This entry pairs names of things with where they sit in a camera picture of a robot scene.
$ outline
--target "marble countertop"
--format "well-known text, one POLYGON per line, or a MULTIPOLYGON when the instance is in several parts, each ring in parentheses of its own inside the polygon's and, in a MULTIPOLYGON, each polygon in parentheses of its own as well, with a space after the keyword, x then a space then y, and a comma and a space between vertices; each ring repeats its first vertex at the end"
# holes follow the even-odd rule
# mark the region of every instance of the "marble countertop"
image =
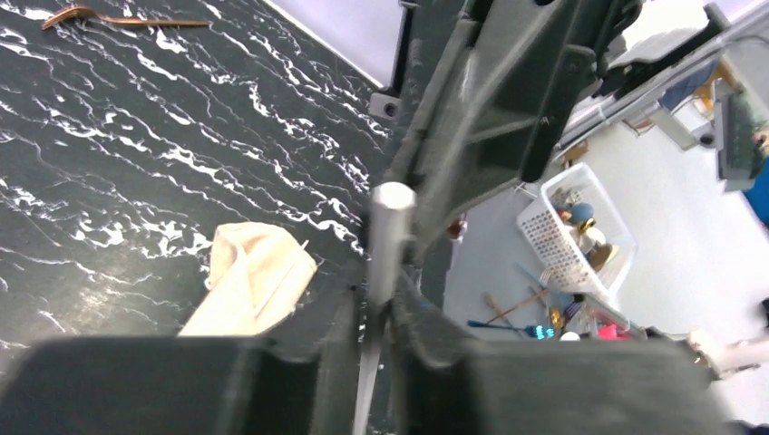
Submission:
POLYGON ((0 0, 0 373, 65 334, 175 334, 204 297, 217 225, 288 229, 343 285, 389 130, 371 86, 254 0, 92 0, 210 28, 41 22, 0 0))

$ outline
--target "wooden fork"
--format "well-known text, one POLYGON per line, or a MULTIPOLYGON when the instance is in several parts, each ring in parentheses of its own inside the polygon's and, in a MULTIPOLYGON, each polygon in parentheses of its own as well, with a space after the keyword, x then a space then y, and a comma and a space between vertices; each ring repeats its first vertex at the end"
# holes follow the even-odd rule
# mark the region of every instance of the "wooden fork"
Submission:
POLYGON ((141 20, 139 18, 112 18, 110 16, 97 14, 96 11, 87 6, 71 6, 57 12, 51 18, 43 22, 43 30, 73 18, 87 20, 96 18, 105 23, 117 25, 144 25, 144 26, 164 26, 164 27, 205 27, 209 25, 208 21, 198 20, 141 20))

